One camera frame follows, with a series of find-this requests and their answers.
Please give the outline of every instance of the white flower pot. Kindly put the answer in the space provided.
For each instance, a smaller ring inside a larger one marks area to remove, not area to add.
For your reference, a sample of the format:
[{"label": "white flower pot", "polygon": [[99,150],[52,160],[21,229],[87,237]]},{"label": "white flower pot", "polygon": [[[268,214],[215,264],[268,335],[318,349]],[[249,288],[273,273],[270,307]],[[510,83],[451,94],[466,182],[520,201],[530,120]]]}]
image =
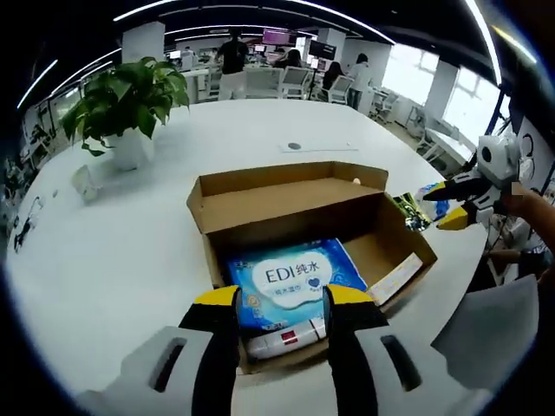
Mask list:
[{"label": "white flower pot", "polygon": [[122,171],[132,171],[150,162],[154,157],[154,143],[140,130],[127,129],[121,137],[106,138],[113,146],[114,163]]}]

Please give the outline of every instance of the white tube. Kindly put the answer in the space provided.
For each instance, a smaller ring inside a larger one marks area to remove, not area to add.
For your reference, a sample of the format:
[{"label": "white tube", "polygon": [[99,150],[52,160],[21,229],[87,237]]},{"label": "white tube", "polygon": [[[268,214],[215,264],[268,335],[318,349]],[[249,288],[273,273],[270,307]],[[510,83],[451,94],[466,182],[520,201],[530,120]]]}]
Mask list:
[{"label": "white tube", "polygon": [[314,318],[270,334],[252,338],[246,344],[247,353],[258,360],[286,354],[322,340],[326,328],[322,318]]}]

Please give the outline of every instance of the tissue package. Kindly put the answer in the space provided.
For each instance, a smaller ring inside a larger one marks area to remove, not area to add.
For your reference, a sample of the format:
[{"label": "tissue package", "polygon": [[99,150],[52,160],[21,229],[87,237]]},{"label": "tissue package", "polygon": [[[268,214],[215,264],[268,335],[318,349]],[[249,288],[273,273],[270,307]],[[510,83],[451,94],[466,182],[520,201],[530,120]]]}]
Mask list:
[{"label": "tissue package", "polygon": [[425,201],[424,195],[426,195],[430,190],[438,185],[430,184],[424,186],[418,190],[415,194],[415,201],[420,206],[420,208],[428,215],[432,222],[439,221],[447,215],[449,211],[449,201]]},{"label": "tissue package", "polygon": [[323,286],[340,284],[362,291],[366,283],[337,239],[230,259],[232,284],[243,290],[241,328],[274,331],[323,317]]}]

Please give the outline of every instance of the window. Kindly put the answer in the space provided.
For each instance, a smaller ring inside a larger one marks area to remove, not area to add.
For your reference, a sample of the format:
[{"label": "window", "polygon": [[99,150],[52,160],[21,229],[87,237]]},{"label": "window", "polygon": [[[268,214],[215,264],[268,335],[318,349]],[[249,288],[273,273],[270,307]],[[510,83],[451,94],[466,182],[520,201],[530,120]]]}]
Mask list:
[{"label": "window", "polygon": [[[493,129],[493,134],[500,134],[501,128],[505,125],[506,120],[508,121],[511,115],[509,112],[510,102],[511,102],[511,97],[508,97],[507,95],[503,95],[503,101],[501,102],[501,108],[499,109],[500,117],[498,117],[497,121],[495,122],[495,128]],[[507,125],[505,130],[503,131],[503,134],[501,135],[508,134],[508,133],[514,133],[513,124]]]},{"label": "window", "polygon": [[458,127],[477,146],[478,138],[484,134],[492,118],[499,93],[491,82],[461,68],[443,118]]},{"label": "window", "polygon": [[424,105],[438,60],[437,55],[397,44],[391,48],[383,86]]},{"label": "window", "polygon": [[62,117],[81,99],[79,88],[72,88],[66,94],[60,94],[50,101],[54,127],[57,130],[62,125]]}]

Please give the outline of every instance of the computer monitor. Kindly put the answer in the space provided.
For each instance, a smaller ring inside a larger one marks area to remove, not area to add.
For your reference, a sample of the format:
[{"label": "computer monitor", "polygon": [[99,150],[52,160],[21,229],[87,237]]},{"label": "computer monitor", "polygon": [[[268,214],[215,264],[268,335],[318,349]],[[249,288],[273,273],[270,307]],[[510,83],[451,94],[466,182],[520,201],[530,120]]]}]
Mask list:
[{"label": "computer monitor", "polygon": [[264,29],[262,43],[266,45],[295,46],[297,35],[284,30]]},{"label": "computer monitor", "polygon": [[316,58],[333,61],[336,57],[336,47],[321,42],[310,41],[309,54],[315,56]]}]

